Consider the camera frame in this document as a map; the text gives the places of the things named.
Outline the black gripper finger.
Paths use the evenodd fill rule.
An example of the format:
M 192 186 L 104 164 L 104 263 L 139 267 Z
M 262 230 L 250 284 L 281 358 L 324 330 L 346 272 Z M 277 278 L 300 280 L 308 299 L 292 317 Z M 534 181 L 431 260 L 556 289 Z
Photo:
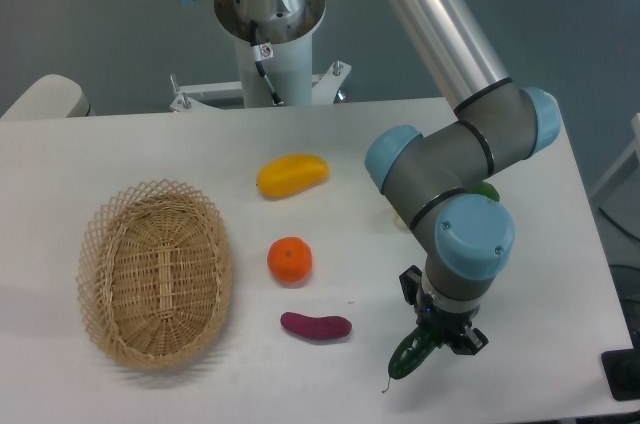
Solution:
M 462 332 L 445 331 L 444 343 L 456 355 L 477 355 L 489 339 L 478 328 L 467 326 Z
M 422 272 L 415 265 L 410 266 L 399 276 L 403 297 L 408 305 L 415 305 L 417 303 L 421 278 Z

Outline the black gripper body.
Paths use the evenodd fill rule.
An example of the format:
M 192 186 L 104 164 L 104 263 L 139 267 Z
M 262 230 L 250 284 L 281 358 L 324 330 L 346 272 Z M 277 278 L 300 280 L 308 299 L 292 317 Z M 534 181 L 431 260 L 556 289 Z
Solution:
M 463 335 L 478 313 L 479 300 L 459 301 L 446 297 L 427 277 L 422 277 L 413 308 L 418 325 L 430 323 L 443 331 Z

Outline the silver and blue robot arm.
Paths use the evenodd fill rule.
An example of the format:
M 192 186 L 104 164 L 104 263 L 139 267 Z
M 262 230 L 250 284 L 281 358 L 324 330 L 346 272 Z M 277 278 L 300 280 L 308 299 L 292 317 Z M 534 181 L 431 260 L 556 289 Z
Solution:
M 427 254 L 423 269 L 400 277 L 419 329 L 430 330 L 437 346 L 474 355 L 487 340 L 472 320 L 509 259 L 515 231 L 506 209 L 473 189 L 549 146 L 561 117 L 551 95 L 513 83 L 464 0 L 390 1 L 455 121 L 427 136 L 392 128 L 372 143 L 365 166 Z M 310 105 L 320 91 L 311 54 L 290 46 L 312 35 L 324 0 L 214 4 L 237 44 L 245 105 Z

